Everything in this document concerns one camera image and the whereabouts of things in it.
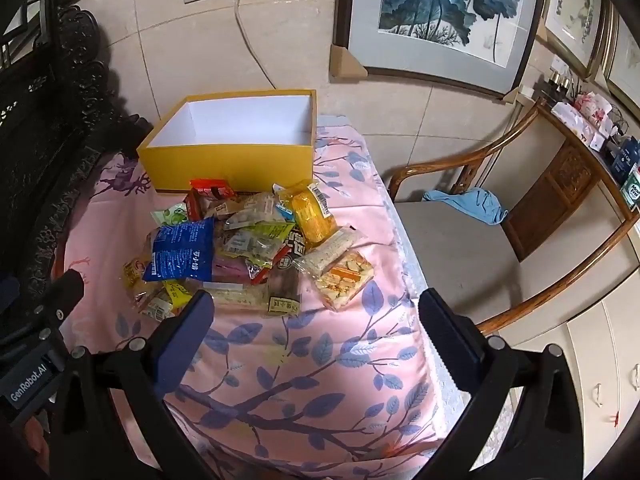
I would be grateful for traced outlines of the blue snack packet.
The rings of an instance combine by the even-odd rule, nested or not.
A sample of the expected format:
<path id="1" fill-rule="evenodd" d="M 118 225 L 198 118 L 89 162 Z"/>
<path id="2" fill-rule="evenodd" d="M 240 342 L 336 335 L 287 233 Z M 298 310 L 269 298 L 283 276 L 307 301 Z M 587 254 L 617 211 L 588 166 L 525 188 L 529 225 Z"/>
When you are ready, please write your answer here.
<path id="1" fill-rule="evenodd" d="M 213 277 L 214 219 L 187 221 L 162 226 L 156 233 L 151 261 L 146 266 L 146 282 L 192 278 L 209 282 Z"/>

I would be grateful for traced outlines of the clear dark snack packet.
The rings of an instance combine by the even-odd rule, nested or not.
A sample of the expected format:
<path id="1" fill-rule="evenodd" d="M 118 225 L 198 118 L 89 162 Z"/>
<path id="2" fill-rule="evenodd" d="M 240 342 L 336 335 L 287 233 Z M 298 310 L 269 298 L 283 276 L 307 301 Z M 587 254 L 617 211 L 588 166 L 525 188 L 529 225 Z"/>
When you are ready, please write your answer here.
<path id="1" fill-rule="evenodd" d="M 298 315 L 299 270 L 294 262 L 306 254 L 304 242 L 287 242 L 274 258 L 267 278 L 269 315 Z"/>

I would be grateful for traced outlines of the yellow stick snack packet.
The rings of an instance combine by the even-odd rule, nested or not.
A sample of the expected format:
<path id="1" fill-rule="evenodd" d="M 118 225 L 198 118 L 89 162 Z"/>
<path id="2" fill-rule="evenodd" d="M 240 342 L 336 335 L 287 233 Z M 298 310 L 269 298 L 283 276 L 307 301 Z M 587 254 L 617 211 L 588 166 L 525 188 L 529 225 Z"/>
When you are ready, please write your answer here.
<path id="1" fill-rule="evenodd" d="M 176 280 L 163 281 L 165 292 L 167 292 L 171 309 L 175 311 L 185 307 L 192 298 L 192 294 Z"/>

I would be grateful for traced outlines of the pink floral tablecloth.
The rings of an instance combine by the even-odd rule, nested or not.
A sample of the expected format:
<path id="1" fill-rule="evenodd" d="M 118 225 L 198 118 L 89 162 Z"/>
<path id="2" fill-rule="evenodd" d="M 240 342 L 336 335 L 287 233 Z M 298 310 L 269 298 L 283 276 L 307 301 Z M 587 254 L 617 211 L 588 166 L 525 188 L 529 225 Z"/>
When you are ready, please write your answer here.
<path id="1" fill-rule="evenodd" d="M 405 479 L 448 430 L 445 387 L 419 322 L 426 281 L 366 140 L 320 119 L 314 172 L 335 219 L 363 236 L 374 275 L 346 309 L 308 282 L 294 315 L 220 306 L 166 399 L 215 474 Z"/>

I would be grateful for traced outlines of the red biscuit snack packet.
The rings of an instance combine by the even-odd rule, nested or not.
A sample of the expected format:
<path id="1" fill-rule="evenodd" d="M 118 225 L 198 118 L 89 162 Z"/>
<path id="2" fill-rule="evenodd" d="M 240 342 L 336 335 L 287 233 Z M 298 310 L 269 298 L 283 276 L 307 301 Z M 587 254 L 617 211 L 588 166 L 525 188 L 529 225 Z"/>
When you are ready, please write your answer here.
<path id="1" fill-rule="evenodd" d="M 211 210 L 212 215 L 224 216 L 229 214 L 226 203 L 234 202 L 238 198 L 235 190 L 224 179 L 192 179 L 190 191 L 186 194 L 186 214 L 192 221 L 203 220 Z"/>

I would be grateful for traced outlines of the beige cookie snack packet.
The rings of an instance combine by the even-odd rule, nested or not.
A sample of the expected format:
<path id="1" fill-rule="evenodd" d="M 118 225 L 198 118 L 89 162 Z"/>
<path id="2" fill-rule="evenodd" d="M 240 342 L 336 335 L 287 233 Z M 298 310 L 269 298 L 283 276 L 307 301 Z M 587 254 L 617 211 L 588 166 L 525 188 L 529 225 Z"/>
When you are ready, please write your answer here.
<path id="1" fill-rule="evenodd" d="M 224 222 L 224 229 L 233 231 L 249 228 L 260 222 L 276 222 L 281 219 L 274 195 L 269 192 L 259 193 L 250 196 L 242 208 Z"/>

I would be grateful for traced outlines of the blue cloth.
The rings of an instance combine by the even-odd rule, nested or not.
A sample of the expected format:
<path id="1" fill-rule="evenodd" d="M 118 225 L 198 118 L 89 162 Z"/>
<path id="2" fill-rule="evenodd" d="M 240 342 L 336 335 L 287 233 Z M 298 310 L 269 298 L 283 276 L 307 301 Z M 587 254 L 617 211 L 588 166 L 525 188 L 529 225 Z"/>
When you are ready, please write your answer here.
<path id="1" fill-rule="evenodd" d="M 484 188 L 470 188 L 469 191 L 461 194 L 431 190 L 423 194 L 422 200 L 445 204 L 488 226 L 498 226 L 508 214 L 498 197 Z"/>

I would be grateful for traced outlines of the orange white cracker packet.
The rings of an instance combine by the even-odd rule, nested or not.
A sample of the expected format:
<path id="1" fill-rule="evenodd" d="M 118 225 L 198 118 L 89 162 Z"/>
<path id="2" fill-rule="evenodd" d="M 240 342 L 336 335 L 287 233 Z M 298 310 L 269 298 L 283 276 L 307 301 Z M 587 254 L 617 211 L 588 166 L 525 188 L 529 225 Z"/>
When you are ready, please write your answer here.
<path id="1" fill-rule="evenodd" d="M 372 264 L 359 252 L 349 250 L 314 279 L 314 286 L 327 308 L 341 311 L 373 277 Z"/>

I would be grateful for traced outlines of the white wafer snack packet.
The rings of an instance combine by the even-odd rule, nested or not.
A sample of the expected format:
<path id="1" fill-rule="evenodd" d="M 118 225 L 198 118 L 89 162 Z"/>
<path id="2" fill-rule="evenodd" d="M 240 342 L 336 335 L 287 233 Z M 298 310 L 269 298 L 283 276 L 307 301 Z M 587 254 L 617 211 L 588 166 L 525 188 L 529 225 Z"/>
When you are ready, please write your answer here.
<path id="1" fill-rule="evenodd" d="M 361 233 L 352 226 L 343 226 L 330 235 L 320 245 L 294 261 L 299 272 L 318 278 L 334 261 L 354 246 Z"/>

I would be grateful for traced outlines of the yellow cardboard box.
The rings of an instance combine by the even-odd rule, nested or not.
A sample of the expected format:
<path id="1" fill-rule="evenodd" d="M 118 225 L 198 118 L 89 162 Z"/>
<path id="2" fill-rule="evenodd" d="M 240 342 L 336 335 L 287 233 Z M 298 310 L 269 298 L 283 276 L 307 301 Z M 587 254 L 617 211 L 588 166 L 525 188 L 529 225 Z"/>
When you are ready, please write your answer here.
<path id="1" fill-rule="evenodd" d="M 317 92 L 264 90 L 187 96 L 138 147 L 158 192 L 182 192 L 198 179 L 236 192 L 269 191 L 312 178 Z"/>

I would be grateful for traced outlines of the yellow cake snack packet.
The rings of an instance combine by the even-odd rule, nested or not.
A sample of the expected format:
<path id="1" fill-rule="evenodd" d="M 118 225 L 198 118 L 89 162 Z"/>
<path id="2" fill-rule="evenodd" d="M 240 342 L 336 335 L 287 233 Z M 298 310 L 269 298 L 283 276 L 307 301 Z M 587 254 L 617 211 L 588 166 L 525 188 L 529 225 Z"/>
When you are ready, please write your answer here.
<path id="1" fill-rule="evenodd" d="M 314 181 L 302 181 L 276 192 L 278 199 L 294 219 L 306 241 L 317 246 L 337 230 L 334 215 Z"/>

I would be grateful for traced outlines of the large framed lotus painting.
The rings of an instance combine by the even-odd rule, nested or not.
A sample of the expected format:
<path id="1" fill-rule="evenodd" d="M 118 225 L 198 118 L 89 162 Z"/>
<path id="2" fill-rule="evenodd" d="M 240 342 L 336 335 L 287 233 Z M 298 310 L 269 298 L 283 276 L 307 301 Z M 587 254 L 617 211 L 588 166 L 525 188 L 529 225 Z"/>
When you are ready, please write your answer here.
<path id="1" fill-rule="evenodd" d="M 451 84 L 497 99 L 518 88 L 544 0 L 335 0 L 330 74 Z"/>

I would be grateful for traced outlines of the small framed painting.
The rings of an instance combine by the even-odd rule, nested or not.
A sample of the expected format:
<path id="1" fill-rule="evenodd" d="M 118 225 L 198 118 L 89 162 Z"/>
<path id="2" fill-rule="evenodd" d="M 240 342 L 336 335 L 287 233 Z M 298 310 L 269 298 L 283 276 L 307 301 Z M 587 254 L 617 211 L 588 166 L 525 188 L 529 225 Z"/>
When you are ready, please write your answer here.
<path id="1" fill-rule="evenodd" d="M 608 0 L 546 0 L 537 39 L 573 73 L 591 79 L 608 41 Z"/>

